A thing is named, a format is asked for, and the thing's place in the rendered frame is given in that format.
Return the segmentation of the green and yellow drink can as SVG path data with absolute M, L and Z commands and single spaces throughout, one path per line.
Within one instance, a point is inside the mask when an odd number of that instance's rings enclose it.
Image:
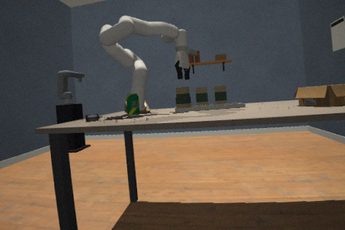
M 138 116 L 139 112 L 139 97 L 137 93 L 127 94 L 127 114 L 129 117 Z

